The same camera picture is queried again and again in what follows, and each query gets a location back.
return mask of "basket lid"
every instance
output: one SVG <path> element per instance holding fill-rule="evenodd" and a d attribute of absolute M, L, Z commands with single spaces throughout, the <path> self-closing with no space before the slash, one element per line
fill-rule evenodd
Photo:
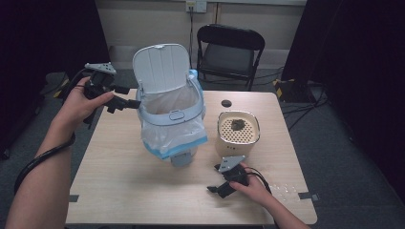
<path fill-rule="evenodd" d="M 186 84 L 190 62 L 185 47 L 161 44 L 139 50 L 133 58 L 134 73 L 146 94 L 169 92 Z"/>

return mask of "gray floor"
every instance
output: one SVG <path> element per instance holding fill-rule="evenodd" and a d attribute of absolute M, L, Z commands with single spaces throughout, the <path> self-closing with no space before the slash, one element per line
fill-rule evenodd
<path fill-rule="evenodd" d="M 257 77 L 270 76 L 256 80 L 256 86 L 252 91 L 274 93 L 270 82 L 278 76 L 277 70 L 259 70 L 256 75 Z M 44 91 L 57 85 L 61 76 L 63 73 L 49 74 L 50 85 Z M 137 86 L 131 70 L 118 70 L 116 83 L 133 88 Z M 202 88 L 219 91 L 245 90 L 244 83 L 236 81 L 202 82 Z M 319 95 L 319 90 L 319 88 L 314 88 L 314 94 Z M 306 105 L 309 104 L 280 104 L 283 112 Z M 20 169 L 31 160 L 59 108 L 60 101 L 52 98 L 52 94 L 47 94 L 39 115 L 32 120 L 11 146 L 11 158 L 0 161 L 0 228 L 4 227 L 11 205 L 12 187 L 16 176 Z M 302 112 L 286 114 L 288 127 L 302 114 Z M 83 125 L 76 132 L 77 142 L 74 145 L 72 179 L 75 177 L 95 125 L 91 130 L 87 130 L 87 126 Z M 311 226 L 312 228 L 405 228 L 404 205 L 373 162 L 350 141 L 352 136 L 348 127 L 329 103 L 312 110 L 300 119 L 291 129 L 290 135 L 309 191 L 320 197 L 320 200 L 314 202 L 318 221 Z M 98 228 L 100 226 L 102 225 L 73 225 L 70 227 Z M 132 226 L 120 225 L 111 226 L 111 228 L 123 229 L 132 228 Z M 137 228 L 187 227 L 138 225 Z"/>

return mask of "chair backrest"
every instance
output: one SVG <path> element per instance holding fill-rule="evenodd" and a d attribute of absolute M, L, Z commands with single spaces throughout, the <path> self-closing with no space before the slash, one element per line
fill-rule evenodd
<path fill-rule="evenodd" d="M 242 28 L 235 28 L 219 24 L 203 26 L 197 32 L 199 48 L 201 42 L 221 46 L 262 51 L 265 48 L 265 39 L 258 32 Z"/>

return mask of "hand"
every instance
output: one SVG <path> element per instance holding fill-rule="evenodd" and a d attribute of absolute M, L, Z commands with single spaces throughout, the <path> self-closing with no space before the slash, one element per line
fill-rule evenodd
<path fill-rule="evenodd" d="M 245 170 L 248 173 L 252 172 L 250 169 L 247 168 L 247 165 L 245 163 L 241 162 L 241 165 L 245 168 Z M 251 198 L 253 201 L 255 201 L 261 205 L 264 205 L 266 198 L 272 197 L 271 193 L 269 193 L 268 190 L 266 190 L 263 183 L 256 176 L 248 175 L 247 181 L 249 183 L 248 186 L 244 186 L 243 184 L 235 182 L 235 181 L 229 182 L 229 185 L 233 189 L 244 193 L 249 198 Z"/>
<path fill-rule="evenodd" d="M 105 93 L 89 100 L 84 95 L 84 84 L 90 80 L 90 77 L 82 78 L 69 93 L 62 108 L 54 118 L 59 124 L 72 128 L 74 131 L 83 120 L 88 117 L 94 109 L 110 101 L 114 94 Z"/>

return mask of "power outlet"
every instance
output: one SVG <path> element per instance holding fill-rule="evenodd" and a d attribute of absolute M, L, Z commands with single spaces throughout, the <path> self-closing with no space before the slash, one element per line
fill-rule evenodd
<path fill-rule="evenodd" d="M 196 1 L 185 1 L 185 11 L 197 12 L 197 2 Z"/>

